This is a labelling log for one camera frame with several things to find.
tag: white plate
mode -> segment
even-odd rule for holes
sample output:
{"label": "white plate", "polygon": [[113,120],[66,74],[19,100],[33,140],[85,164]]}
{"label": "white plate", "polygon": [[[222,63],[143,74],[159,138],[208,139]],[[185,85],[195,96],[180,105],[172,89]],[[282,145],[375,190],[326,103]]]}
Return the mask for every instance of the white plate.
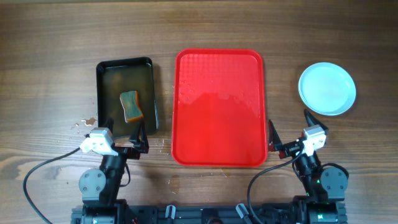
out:
{"label": "white plate", "polygon": [[328,62],[309,66],[298,81],[298,92],[307,107],[328,116],[347,111],[356,96],[351,76],[340,66]]}

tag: wood grain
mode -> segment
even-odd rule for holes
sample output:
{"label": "wood grain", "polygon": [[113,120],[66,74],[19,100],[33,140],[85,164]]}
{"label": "wood grain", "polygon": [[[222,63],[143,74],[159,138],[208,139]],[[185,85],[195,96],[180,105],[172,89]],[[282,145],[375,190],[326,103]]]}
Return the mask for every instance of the wood grain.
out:
{"label": "wood grain", "polygon": [[[341,116],[317,116],[330,128],[318,155],[350,171],[350,223],[397,223],[397,10],[396,1],[332,0],[1,6],[0,223],[42,223],[23,196],[24,176],[78,147],[92,128],[81,120],[96,118],[97,63],[140,56],[156,66],[160,131],[148,155],[128,162],[132,182],[119,198],[130,205],[246,202],[251,177],[280,164],[277,154],[255,169],[182,167],[170,155],[175,56],[187,47],[258,51],[267,118],[283,141],[305,127],[302,71],[315,62],[345,68],[357,99]],[[79,152],[39,169],[28,182],[33,201],[54,223],[69,223],[70,210],[82,205],[78,180],[100,160]],[[304,193],[286,167],[260,178],[252,199],[289,202]]]}

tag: black cable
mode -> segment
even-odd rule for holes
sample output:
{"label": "black cable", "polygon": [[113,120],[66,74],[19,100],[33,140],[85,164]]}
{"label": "black cable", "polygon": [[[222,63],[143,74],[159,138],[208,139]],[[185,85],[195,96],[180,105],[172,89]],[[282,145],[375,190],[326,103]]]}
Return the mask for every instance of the black cable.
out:
{"label": "black cable", "polygon": [[330,162],[330,163],[327,163],[327,164],[323,164],[321,167],[319,167],[319,170],[322,170],[325,166],[332,166],[332,167],[336,167],[337,169],[340,169],[341,171],[344,172],[344,174],[347,176],[347,179],[348,179],[349,173],[344,167],[342,167],[342,166],[340,166],[338,164]]}
{"label": "black cable", "polygon": [[285,163],[283,163],[283,164],[279,164],[279,165],[277,165],[277,166],[274,166],[274,167],[265,169],[265,170],[261,171],[260,173],[258,173],[257,175],[255,175],[255,176],[253,177],[253,179],[251,179],[250,184],[249,184],[249,186],[248,186],[248,205],[249,205],[250,212],[252,213],[253,217],[256,219],[256,221],[257,221],[258,223],[262,223],[262,222],[260,221],[259,217],[257,217],[257,215],[254,213],[254,210],[253,210],[253,208],[252,208],[252,206],[251,206],[251,200],[250,200],[250,190],[251,190],[251,186],[253,185],[254,181],[255,181],[257,178],[259,178],[261,175],[265,174],[266,172],[269,172],[269,171],[272,171],[272,170],[275,170],[275,169],[279,169],[279,168],[281,168],[281,167],[284,167],[284,166],[286,166],[286,165],[289,165],[289,164],[293,163],[294,161],[296,161],[296,160],[302,155],[303,149],[304,149],[304,148],[302,147],[301,150],[300,150],[300,152],[297,154],[297,156],[296,156],[295,158],[293,158],[293,159],[291,159],[291,160],[289,160],[289,161],[287,161],[287,162],[285,162]]}
{"label": "black cable", "polygon": [[126,184],[121,184],[120,187],[125,187],[125,186],[130,184],[130,180],[131,180],[131,178],[130,178],[130,170],[129,170],[129,166],[127,164],[126,164],[126,170],[127,170],[127,174],[129,174],[129,182],[127,182]]}
{"label": "black cable", "polygon": [[26,189],[26,182],[27,182],[27,179],[28,179],[28,177],[33,173],[33,171],[37,170],[39,167],[42,167],[42,166],[44,166],[44,165],[46,165],[46,164],[49,164],[50,162],[57,161],[57,160],[59,160],[59,159],[65,158],[65,157],[67,157],[67,156],[70,156],[70,155],[72,155],[73,153],[75,153],[75,152],[77,152],[77,151],[79,151],[79,150],[80,150],[80,148],[77,148],[77,149],[73,150],[72,152],[69,152],[69,153],[67,153],[67,154],[65,154],[65,155],[63,155],[63,156],[58,156],[58,157],[56,157],[56,158],[54,158],[54,159],[50,159],[50,160],[47,160],[47,161],[45,161],[45,162],[42,162],[41,164],[39,164],[39,165],[33,167],[33,168],[26,174],[26,176],[25,176],[24,183],[22,184],[22,185],[23,185],[23,188],[24,188],[25,197],[26,197],[27,201],[30,203],[30,206],[32,206],[33,210],[35,210],[35,212],[39,215],[39,217],[42,218],[42,219],[43,219],[46,223],[48,223],[48,224],[52,224],[52,223],[50,222],[50,220],[48,220],[47,218],[44,217],[44,215],[43,215],[43,214],[40,212],[40,210],[35,206],[35,204],[33,203],[32,199],[30,199],[29,194],[27,193],[27,189]]}

